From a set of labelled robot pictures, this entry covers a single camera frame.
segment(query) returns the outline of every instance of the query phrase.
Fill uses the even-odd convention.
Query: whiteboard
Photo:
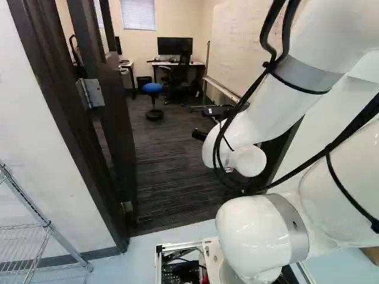
[[[270,54],[259,43],[259,34],[272,0],[228,0],[213,11],[207,76],[238,96],[243,96],[263,72]],[[281,53],[281,23],[285,7],[274,24],[269,43]]]

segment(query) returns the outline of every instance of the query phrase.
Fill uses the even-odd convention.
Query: door frame
[[[73,65],[54,0],[7,0],[24,50],[55,123],[118,251],[129,244],[123,207],[90,115],[75,85]]]

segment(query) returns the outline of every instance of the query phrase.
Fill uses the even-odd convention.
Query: black cable
[[[223,138],[224,138],[224,141],[225,141],[226,145],[229,147],[229,149],[230,149],[232,152],[234,152],[234,149],[231,147],[231,145],[229,144],[229,142],[226,140],[225,135],[223,135]]]
[[[264,25],[261,30],[261,35],[260,35],[260,41],[262,47],[269,51],[271,53],[271,60],[269,63],[265,65],[265,70],[264,72],[257,78],[257,80],[250,86],[250,88],[246,91],[244,96],[241,98],[241,100],[237,103],[235,108],[230,111],[224,125],[221,127],[221,130],[215,140],[214,147],[213,147],[213,168],[214,172],[217,175],[217,177],[220,179],[223,185],[227,186],[230,190],[232,191],[238,191],[240,192],[241,186],[244,189],[245,187],[249,186],[252,182],[253,179],[250,179],[250,182],[245,183],[245,182],[238,182],[238,181],[233,181],[234,183],[237,183],[239,187],[234,186],[231,187],[226,184],[226,182],[223,180],[224,177],[219,174],[219,171],[217,170],[217,163],[216,163],[216,158],[220,166],[220,170],[224,176],[226,176],[225,169],[222,165],[222,161],[220,158],[220,145],[221,145],[221,140],[222,137],[224,137],[224,134],[226,132],[226,129],[229,127],[229,125],[232,123],[233,119],[237,115],[237,113],[241,110],[241,108],[244,106],[244,104],[248,101],[248,99],[251,97],[251,95],[256,91],[258,86],[261,84],[265,76],[269,73],[271,73],[277,65],[285,58],[285,56],[288,54],[289,48],[290,48],[290,31],[291,31],[291,25],[292,21],[296,12],[296,9],[300,3],[300,0],[290,0],[290,3],[288,3],[285,15],[284,15],[284,22],[282,26],[282,44],[283,44],[283,53],[280,55],[278,59],[273,60],[273,55],[276,57],[276,50],[272,48],[269,43],[268,43],[268,34],[272,28],[272,25],[274,24],[283,4],[285,1],[283,0],[275,0],[268,12],[268,15],[266,16]]]
[[[163,266],[166,266],[166,265],[169,265],[170,264],[170,262],[173,262],[174,260],[182,260],[182,261],[184,261],[184,262],[192,262],[191,260],[188,260],[188,259],[182,259],[182,258],[180,258],[180,257],[178,257],[177,259],[172,259],[172,260],[170,260],[169,262],[167,262],[166,264],[164,264]],[[201,267],[201,268],[203,268],[203,269],[207,269],[205,266],[203,266],[203,265],[201,265],[201,264],[196,264],[198,267]]]
[[[356,131],[358,131],[363,125],[365,125],[368,121],[370,121],[374,116],[379,113],[379,93],[370,100],[370,102],[362,109],[362,111],[349,123],[347,127],[323,150],[319,151],[313,157],[305,161],[303,164],[296,167],[290,173],[287,173],[285,176],[276,180],[275,182],[270,183],[269,185],[262,186],[258,189],[255,189],[254,193],[265,193],[268,189],[271,189],[286,180],[289,180],[291,177],[297,175],[301,171],[305,170],[313,163],[317,162],[327,153],[333,151],[337,146],[339,146],[342,142],[348,139],[351,135],[353,135]],[[252,189],[247,188],[244,192],[245,195],[252,194]]]
[[[259,35],[259,41],[264,50],[268,51],[271,54],[270,62],[274,62],[277,58],[277,51],[268,43],[268,35],[274,25],[275,20],[277,19],[280,10],[282,9],[285,0],[274,0],[268,10],[267,16],[262,26],[261,33]]]
[[[290,52],[290,35],[292,23],[297,11],[298,6],[300,5],[300,0],[290,0],[285,9],[285,14],[282,24],[282,54],[278,58],[281,62]]]
[[[330,160],[330,151],[326,147],[326,164],[329,169],[329,173],[332,176],[333,181],[336,183],[339,190],[343,193],[343,195],[347,198],[347,200],[355,207],[356,210],[359,211],[365,218],[367,218],[371,222],[371,229],[379,234],[379,221],[374,218],[370,213],[368,213],[359,203],[350,195],[350,193],[345,189],[342,185],[341,181],[338,179],[336,172],[333,169],[332,161]]]

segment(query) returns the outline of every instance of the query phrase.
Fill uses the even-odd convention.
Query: blue stool
[[[157,83],[148,83],[142,87],[142,90],[152,98],[153,109],[146,113],[146,118],[150,121],[158,121],[163,118],[163,111],[155,108],[155,99],[158,98],[163,86]]]

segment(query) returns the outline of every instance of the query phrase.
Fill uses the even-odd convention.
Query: window
[[[100,8],[100,0],[94,0],[94,4],[95,4],[95,11],[96,11],[97,23],[99,24],[99,28],[104,28],[104,22],[102,21],[102,14],[101,14],[101,8]]]
[[[121,0],[121,10],[125,29],[156,30],[154,0]]]

